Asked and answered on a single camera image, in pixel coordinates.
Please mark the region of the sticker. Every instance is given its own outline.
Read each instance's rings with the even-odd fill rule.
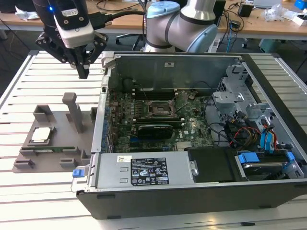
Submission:
[[[63,14],[64,17],[75,16],[75,15],[78,15],[78,13],[79,13],[79,12],[78,12],[78,9],[77,9],[77,8],[62,11],[62,14]]]
[[[130,162],[132,156],[117,156],[117,162]]]
[[[174,62],[166,62],[164,63],[164,67],[174,67],[175,63]]]
[[[131,184],[133,186],[169,184],[166,158],[144,158],[130,160]]]

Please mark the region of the gray stand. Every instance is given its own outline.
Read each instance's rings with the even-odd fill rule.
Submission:
[[[36,107],[14,173],[69,172],[89,164],[97,108],[81,112],[76,98],[75,93],[64,94],[68,113],[52,112],[48,105]]]

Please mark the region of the gray post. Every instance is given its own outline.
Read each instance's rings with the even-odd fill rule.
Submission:
[[[82,113],[79,105],[76,104],[77,95],[74,92],[66,92],[62,98],[64,104],[67,105],[71,114],[72,121],[74,122],[77,132],[82,133]]]

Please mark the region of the circuit board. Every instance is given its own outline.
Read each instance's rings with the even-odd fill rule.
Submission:
[[[187,147],[212,146],[213,139],[201,116],[203,98],[180,91],[171,100],[136,100],[132,94],[110,94],[114,152],[183,151]],[[168,139],[140,139],[135,121],[178,119]]]

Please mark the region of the wooden desk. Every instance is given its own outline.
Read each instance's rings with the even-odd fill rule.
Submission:
[[[98,12],[99,9],[96,8],[96,2],[98,0],[87,0],[87,8],[89,13]],[[115,10],[121,9],[128,6],[135,5],[136,3],[131,2],[122,2],[121,0],[112,0],[108,1],[106,4],[107,9]],[[135,6],[134,9],[138,9],[142,11],[141,6]],[[19,19],[13,13],[0,13],[0,18],[12,29],[12,30],[29,30],[29,31],[43,31],[43,23],[40,19],[37,20],[29,20],[24,21]],[[0,24],[0,29],[7,30],[7,28]],[[124,17],[120,17],[115,19],[112,22],[112,25],[104,28],[102,30],[98,30],[99,32],[104,33],[134,33],[134,34],[141,34],[142,33],[142,16],[141,15],[127,15]]]
[[[225,8],[228,9],[228,6],[231,3],[237,2],[239,0],[228,0],[226,2]],[[96,5],[92,0],[87,0],[87,6],[89,13],[98,12]],[[135,3],[124,3],[121,0],[112,0],[106,4],[108,9],[120,9],[127,6],[134,5]],[[294,6],[294,0],[290,2],[284,2],[284,7],[301,12],[297,7]],[[234,7],[232,11],[237,12],[238,7]],[[238,37],[245,38],[268,38],[268,39],[284,39],[284,40],[306,40],[307,36],[307,26],[298,26],[292,21],[287,21],[286,19],[283,22],[265,22],[264,19],[260,16],[263,10],[255,9],[252,11],[249,18],[244,18],[245,26],[243,30],[237,35]],[[230,17],[233,20],[241,21],[234,14],[230,13]],[[0,13],[0,18],[6,22],[7,25],[13,30],[30,30],[30,31],[42,31],[43,24],[40,20],[30,20],[23,21],[16,17],[15,14],[2,14]],[[140,15],[128,15],[118,19],[115,19],[113,24],[99,30],[104,33],[133,33],[141,34],[142,33],[142,16]],[[0,24],[0,29],[7,29],[4,25]],[[225,17],[222,17],[221,23],[219,25],[219,33],[217,38],[222,37],[226,31],[226,20]]]
[[[229,5],[238,2],[237,0],[228,0],[226,2],[225,9],[228,9]],[[289,10],[302,12],[294,6],[294,0],[283,2],[283,6]],[[238,7],[232,9],[237,13]],[[307,26],[298,26],[296,23],[284,19],[281,21],[266,22],[261,17],[262,9],[254,9],[248,18],[244,18],[244,28],[238,33],[238,37],[244,38],[268,38],[268,39],[284,39],[284,40],[306,40],[307,38]],[[230,14],[230,19],[241,22],[241,19]],[[223,34],[226,30],[226,19],[222,18],[219,26],[219,35]]]

